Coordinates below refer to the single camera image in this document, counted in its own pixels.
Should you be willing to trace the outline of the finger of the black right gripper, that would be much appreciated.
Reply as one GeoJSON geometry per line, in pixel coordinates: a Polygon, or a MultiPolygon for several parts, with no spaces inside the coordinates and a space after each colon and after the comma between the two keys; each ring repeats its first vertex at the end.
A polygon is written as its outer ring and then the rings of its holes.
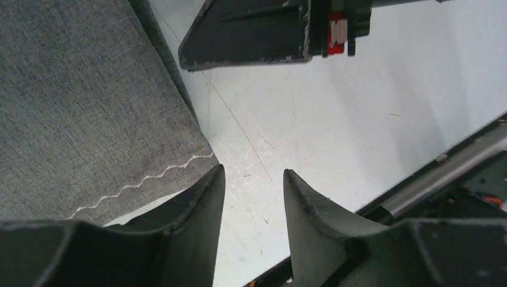
{"type": "Polygon", "coordinates": [[[310,11],[310,1],[205,1],[179,46],[179,64],[202,71],[307,62],[310,11]]]}

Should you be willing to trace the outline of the grey cloth napkin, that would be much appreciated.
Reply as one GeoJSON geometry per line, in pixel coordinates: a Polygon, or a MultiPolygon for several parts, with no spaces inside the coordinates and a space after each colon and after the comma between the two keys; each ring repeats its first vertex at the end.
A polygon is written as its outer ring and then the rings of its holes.
{"type": "Polygon", "coordinates": [[[1,2],[1,219],[107,224],[217,164],[148,1],[1,2]]]}

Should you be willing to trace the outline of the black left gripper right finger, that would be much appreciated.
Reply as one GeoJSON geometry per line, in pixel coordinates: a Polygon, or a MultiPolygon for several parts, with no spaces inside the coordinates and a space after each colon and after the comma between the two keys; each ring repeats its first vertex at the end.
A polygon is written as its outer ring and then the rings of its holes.
{"type": "Polygon", "coordinates": [[[294,286],[506,285],[506,213],[476,197],[434,218],[383,225],[290,169],[283,196],[294,286]]]}

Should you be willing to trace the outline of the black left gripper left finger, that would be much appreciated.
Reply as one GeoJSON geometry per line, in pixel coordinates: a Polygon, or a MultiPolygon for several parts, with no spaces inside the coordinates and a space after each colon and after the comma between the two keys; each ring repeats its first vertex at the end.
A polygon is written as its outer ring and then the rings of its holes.
{"type": "Polygon", "coordinates": [[[120,225],[1,222],[2,286],[212,286],[225,196],[219,164],[120,225]]]}

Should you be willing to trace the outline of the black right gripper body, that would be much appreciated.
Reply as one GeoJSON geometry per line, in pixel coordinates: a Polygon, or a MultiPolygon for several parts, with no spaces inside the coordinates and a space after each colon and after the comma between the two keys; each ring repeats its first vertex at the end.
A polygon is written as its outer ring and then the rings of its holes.
{"type": "Polygon", "coordinates": [[[356,39],[369,35],[372,10],[419,0],[310,1],[309,56],[356,54],[356,39]]]}

